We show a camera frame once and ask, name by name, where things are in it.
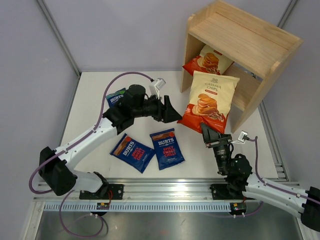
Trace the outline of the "cassava chips bag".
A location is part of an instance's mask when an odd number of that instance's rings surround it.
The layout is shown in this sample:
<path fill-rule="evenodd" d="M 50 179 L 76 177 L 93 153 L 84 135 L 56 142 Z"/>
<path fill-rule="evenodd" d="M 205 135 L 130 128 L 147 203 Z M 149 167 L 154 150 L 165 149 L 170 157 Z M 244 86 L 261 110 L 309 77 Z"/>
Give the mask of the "cassava chips bag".
<path fill-rule="evenodd" d="M 182 67 L 191 76 L 194 75 L 194 71 L 222 75 L 233 63 L 233 60 L 205 45 L 198 56 Z"/>
<path fill-rule="evenodd" d="M 239 81 L 238 77 L 194 71 L 189 103 L 177 122 L 198 133 L 201 124 L 206 124 L 223 134 Z"/>

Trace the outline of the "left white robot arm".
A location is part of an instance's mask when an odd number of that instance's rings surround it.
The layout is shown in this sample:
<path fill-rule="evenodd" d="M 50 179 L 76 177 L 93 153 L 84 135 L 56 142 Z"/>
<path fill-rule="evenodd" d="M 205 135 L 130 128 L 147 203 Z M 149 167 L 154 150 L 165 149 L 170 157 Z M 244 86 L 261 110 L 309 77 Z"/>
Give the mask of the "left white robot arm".
<path fill-rule="evenodd" d="M 136 118 L 152 117 L 163 123 L 182 119 L 168 95 L 164 99 L 155 94 L 148 98 L 145 96 L 143 86 L 131 85 L 92 128 L 63 146 L 54 150 L 45 147 L 40 152 L 38 173 L 52 192 L 62 196 L 70 191 L 84 191 L 103 199 L 108 194 L 108 181 L 96 171 L 77 171 L 75 166 L 102 143 L 131 127 Z"/>

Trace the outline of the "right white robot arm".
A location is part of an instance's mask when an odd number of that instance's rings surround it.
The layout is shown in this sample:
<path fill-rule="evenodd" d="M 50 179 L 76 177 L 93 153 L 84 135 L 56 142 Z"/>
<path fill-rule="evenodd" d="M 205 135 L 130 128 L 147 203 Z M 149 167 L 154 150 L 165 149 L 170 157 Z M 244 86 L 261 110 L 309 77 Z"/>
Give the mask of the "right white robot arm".
<path fill-rule="evenodd" d="M 318 232 L 320 230 L 320 190 L 289 187 L 263 178 L 258 166 L 252 167 L 241 153 L 232 157 L 233 145 L 230 134 L 220 133 L 201 123 L 203 142 L 212 149 L 218 174 L 224 177 L 226 190 L 232 198 L 256 199 L 280 208 L 296 218 L 303 225 Z"/>

